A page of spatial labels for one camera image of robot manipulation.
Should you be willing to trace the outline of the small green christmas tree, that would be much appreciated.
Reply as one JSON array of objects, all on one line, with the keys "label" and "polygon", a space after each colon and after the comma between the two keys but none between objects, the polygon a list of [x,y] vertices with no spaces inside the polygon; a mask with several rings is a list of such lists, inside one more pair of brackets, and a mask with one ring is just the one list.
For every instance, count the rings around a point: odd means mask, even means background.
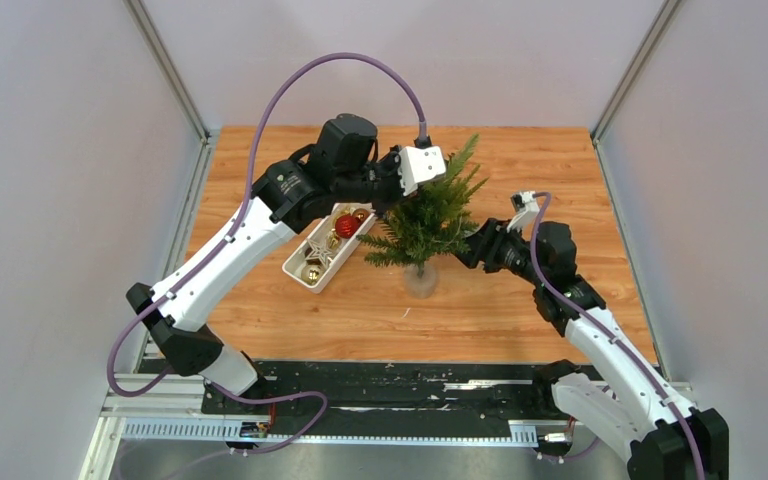
[{"label": "small green christmas tree", "polygon": [[414,298],[428,298],[437,288],[439,275],[432,260],[464,253],[466,237],[479,228],[470,211],[473,195],[488,181],[475,178],[481,165],[472,157],[479,139],[479,133],[472,134],[448,155],[442,180],[383,214],[379,233],[359,237],[369,248],[365,262],[377,268],[401,267],[405,291]]}]

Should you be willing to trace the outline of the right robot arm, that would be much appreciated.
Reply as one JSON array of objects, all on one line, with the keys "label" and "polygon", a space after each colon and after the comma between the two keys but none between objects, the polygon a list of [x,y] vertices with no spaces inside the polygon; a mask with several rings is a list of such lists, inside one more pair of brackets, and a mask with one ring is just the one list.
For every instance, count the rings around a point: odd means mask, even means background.
[{"label": "right robot arm", "polygon": [[679,393],[639,352],[603,297],[577,272],[568,225],[545,222],[527,240],[494,218],[466,235],[458,260],[486,273],[501,270],[531,283],[540,316],[605,381],[600,387],[568,360],[544,366],[531,403],[544,417],[583,423],[625,464],[632,479],[726,479],[729,427],[714,408]]}]

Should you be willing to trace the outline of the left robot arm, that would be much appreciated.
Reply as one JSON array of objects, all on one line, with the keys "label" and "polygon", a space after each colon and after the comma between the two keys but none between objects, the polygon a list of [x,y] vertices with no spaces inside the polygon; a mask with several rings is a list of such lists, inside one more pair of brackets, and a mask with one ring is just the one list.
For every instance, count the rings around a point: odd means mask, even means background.
[{"label": "left robot arm", "polygon": [[266,399],[253,360],[227,345],[208,325],[219,302],[266,256],[333,213],[339,202],[368,203],[379,211],[416,189],[408,177],[412,155],[426,157],[428,142],[396,144],[381,153],[377,127],[339,114],[313,143],[252,177],[231,218],[181,267],[153,285],[135,283],[126,300],[159,344],[171,371],[217,385],[239,412],[257,412]]}]

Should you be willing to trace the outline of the bronze ball ornament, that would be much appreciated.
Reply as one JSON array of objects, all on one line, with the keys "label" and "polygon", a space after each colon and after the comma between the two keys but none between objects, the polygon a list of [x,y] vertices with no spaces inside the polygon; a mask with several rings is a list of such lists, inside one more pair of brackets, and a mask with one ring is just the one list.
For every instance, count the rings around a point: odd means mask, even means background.
[{"label": "bronze ball ornament", "polygon": [[363,223],[365,222],[369,216],[370,211],[364,208],[356,208],[352,211],[352,216],[359,222]]}]

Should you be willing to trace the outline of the red glitter ball ornament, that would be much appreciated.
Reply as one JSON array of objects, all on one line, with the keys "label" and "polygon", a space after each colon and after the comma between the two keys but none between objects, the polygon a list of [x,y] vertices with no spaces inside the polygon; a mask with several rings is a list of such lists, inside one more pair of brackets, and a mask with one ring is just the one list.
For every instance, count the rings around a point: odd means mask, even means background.
[{"label": "red glitter ball ornament", "polygon": [[340,239],[351,239],[359,230],[362,221],[352,215],[343,214],[334,220],[333,231],[336,237]]}]

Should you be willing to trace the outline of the silver star ornament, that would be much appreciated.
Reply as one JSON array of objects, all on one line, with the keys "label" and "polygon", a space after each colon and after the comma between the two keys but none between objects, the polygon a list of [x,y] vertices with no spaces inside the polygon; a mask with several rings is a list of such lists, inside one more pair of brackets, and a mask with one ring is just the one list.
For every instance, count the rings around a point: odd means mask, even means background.
[{"label": "silver star ornament", "polygon": [[329,247],[327,241],[307,240],[304,258],[308,264],[320,264],[324,269],[328,269],[334,260],[334,256],[334,251]]}]

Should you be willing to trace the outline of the white ornament tray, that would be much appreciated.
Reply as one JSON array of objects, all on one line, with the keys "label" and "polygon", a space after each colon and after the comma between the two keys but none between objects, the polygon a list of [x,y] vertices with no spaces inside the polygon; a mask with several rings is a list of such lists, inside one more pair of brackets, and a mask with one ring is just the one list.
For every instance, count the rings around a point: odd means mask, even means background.
[{"label": "white ornament tray", "polygon": [[[356,228],[348,229],[348,237],[337,232],[339,219],[344,216],[358,221]],[[358,237],[366,234],[375,220],[369,203],[336,204],[284,261],[282,271],[311,293],[321,293],[358,247]]]}]

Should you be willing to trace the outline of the gold ball ornament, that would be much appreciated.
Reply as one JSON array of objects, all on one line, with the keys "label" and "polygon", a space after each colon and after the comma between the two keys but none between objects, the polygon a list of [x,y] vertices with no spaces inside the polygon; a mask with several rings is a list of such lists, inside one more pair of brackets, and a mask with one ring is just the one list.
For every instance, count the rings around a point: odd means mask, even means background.
[{"label": "gold ball ornament", "polygon": [[309,263],[300,271],[299,278],[307,285],[316,285],[324,273],[324,268],[320,264]]}]

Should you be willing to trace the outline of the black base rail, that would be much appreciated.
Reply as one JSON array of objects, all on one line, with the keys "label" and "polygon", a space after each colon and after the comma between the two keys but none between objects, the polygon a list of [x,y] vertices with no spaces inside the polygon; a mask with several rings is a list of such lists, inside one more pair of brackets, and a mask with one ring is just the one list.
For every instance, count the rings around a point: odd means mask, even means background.
[{"label": "black base rail", "polygon": [[254,404],[227,398],[209,386],[201,411],[212,415],[261,415],[273,433],[299,431],[319,411],[317,398],[264,399],[318,391],[328,409],[310,434],[393,438],[502,438],[512,420],[565,426],[568,415],[549,400],[539,364],[326,362],[259,360],[264,382],[246,392]]}]

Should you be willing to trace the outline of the right aluminium frame post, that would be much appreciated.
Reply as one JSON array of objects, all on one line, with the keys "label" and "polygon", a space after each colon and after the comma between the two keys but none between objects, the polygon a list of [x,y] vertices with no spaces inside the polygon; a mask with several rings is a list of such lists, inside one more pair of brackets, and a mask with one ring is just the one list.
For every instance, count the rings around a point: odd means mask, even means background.
[{"label": "right aluminium frame post", "polygon": [[607,135],[626,97],[633,89],[640,74],[646,68],[658,44],[673,22],[673,18],[683,4],[684,1],[682,0],[664,0],[660,2],[659,9],[651,25],[646,30],[643,39],[632,55],[597,123],[590,130],[590,138],[594,147],[597,147]]}]

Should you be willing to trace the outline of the aluminium frame post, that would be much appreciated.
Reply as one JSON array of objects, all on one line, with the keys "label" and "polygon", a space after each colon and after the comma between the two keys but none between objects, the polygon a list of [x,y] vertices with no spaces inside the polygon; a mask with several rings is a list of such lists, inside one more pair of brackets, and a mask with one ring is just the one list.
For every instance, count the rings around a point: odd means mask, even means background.
[{"label": "aluminium frame post", "polygon": [[207,144],[211,139],[210,129],[199,112],[189,89],[186,87],[184,79],[166,47],[147,5],[142,0],[124,0],[123,3],[129,10],[138,31],[168,83],[173,96],[183,110],[187,121],[199,138],[199,141],[202,144]]},{"label": "aluminium frame post", "polygon": [[673,18],[683,4],[684,1],[682,0],[664,0],[660,2],[659,9],[651,25],[646,30],[643,39],[632,55],[597,123],[590,130],[590,138],[594,147],[597,147],[607,135],[626,97],[633,89],[640,74],[646,68],[658,44],[673,22]]}]

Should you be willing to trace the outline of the left aluminium frame post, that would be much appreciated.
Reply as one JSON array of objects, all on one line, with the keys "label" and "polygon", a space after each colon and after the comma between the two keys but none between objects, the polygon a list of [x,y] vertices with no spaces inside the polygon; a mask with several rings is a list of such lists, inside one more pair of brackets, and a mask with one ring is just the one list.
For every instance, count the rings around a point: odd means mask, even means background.
[{"label": "left aluminium frame post", "polygon": [[199,141],[202,144],[207,144],[211,139],[210,129],[199,112],[189,89],[186,87],[184,79],[166,47],[147,5],[142,0],[124,0],[123,3],[129,10],[138,31],[168,83],[173,96],[183,110],[187,121],[199,138]]}]

